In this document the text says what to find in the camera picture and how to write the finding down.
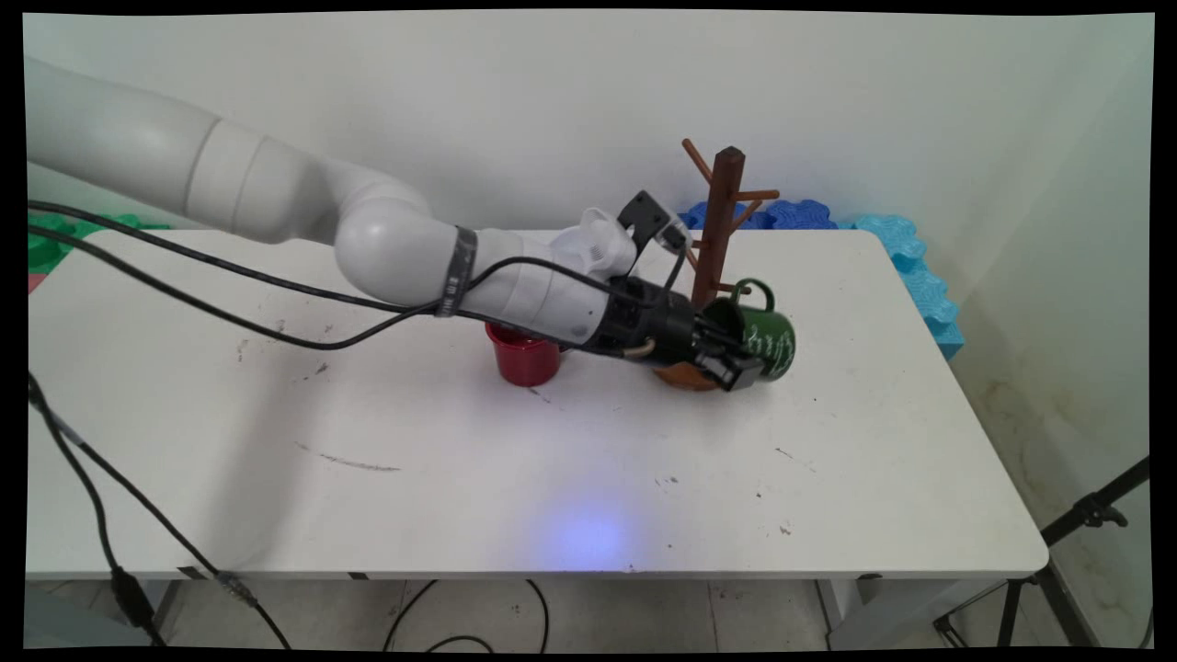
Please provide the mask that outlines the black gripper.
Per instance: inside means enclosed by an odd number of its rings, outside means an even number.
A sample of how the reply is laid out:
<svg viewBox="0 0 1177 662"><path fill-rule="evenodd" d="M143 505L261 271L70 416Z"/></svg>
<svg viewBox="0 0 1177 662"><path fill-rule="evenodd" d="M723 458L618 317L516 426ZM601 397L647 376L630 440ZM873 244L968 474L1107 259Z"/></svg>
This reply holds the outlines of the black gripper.
<svg viewBox="0 0 1177 662"><path fill-rule="evenodd" d="M665 293L654 282L634 277L616 277L607 284L653 306L610 296L601 315L601 350L651 366L697 364L706 380L727 393L747 389L760 377L765 360L749 353L743 320L703 320L701 333L689 297Z"/></svg>

